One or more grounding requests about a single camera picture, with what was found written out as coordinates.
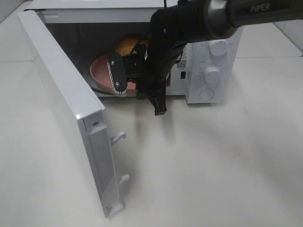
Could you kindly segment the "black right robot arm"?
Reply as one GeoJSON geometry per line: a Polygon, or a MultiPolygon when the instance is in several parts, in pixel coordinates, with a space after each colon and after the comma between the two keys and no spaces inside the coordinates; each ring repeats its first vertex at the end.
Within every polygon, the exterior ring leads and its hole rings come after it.
{"type": "Polygon", "coordinates": [[[301,0],[179,0],[152,15],[149,45],[137,42],[134,46],[143,55],[147,70],[136,85],[153,105],[155,115],[163,115],[167,110],[166,76],[186,44],[226,39],[241,26],[302,17],[301,0]]]}

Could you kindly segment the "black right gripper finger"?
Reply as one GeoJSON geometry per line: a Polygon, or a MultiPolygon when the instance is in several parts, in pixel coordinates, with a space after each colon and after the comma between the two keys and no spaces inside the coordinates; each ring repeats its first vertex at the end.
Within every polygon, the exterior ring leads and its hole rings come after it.
{"type": "Polygon", "coordinates": [[[167,111],[166,108],[166,89],[162,88],[160,90],[149,90],[147,92],[147,97],[154,107],[154,115],[164,115],[167,111]]]}

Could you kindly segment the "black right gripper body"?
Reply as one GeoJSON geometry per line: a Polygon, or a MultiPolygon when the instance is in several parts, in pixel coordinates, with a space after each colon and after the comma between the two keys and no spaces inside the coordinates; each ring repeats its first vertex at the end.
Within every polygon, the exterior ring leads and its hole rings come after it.
{"type": "Polygon", "coordinates": [[[143,54],[143,76],[136,80],[137,99],[165,99],[166,77],[182,56],[184,44],[172,47],[139,44],[136,51],[143,54]]]}

